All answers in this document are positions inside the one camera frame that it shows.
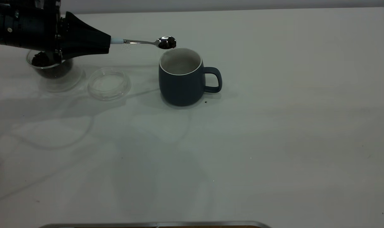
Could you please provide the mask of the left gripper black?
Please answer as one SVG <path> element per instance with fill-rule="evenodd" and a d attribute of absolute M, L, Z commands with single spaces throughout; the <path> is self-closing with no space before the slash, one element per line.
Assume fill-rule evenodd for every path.
<path fill-rule="evenodd" d="M 58 40 L 59 7 L 0 7 L 0 45 L 53 52 L 54 62 L 107 54 L 111 36 L 66 12 Z"/>

